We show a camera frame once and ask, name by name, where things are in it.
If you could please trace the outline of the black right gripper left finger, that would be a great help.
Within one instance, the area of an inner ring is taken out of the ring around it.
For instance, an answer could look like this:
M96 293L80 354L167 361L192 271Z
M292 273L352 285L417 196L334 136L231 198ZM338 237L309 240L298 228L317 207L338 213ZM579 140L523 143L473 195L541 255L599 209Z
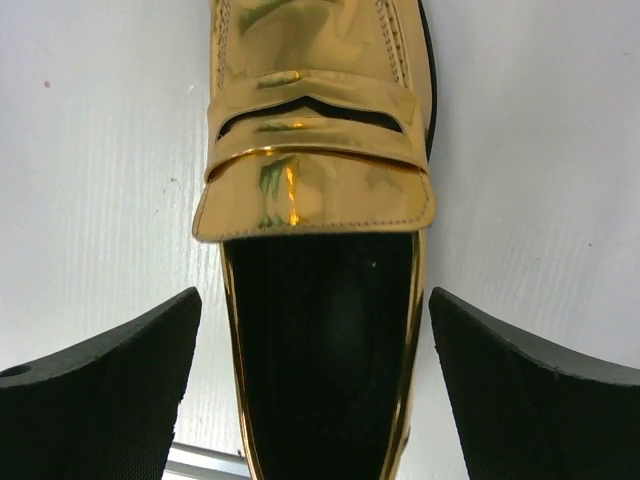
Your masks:
M147 313L1 373L1 477L159 479L174 439L202 301Z

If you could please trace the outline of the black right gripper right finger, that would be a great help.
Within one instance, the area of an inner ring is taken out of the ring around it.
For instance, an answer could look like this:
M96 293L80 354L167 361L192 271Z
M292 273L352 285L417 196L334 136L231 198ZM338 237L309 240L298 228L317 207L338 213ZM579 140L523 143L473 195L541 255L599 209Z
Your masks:
M636 479L639 372L436 287L432 330L472 479Z

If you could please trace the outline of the gold pointed shoe front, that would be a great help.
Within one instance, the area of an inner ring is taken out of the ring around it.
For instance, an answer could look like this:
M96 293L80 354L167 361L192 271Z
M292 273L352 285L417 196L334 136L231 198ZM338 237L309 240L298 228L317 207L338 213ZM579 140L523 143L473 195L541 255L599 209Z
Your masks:
M254 479L392 479L436 200L419 1L214 1L205 187Z

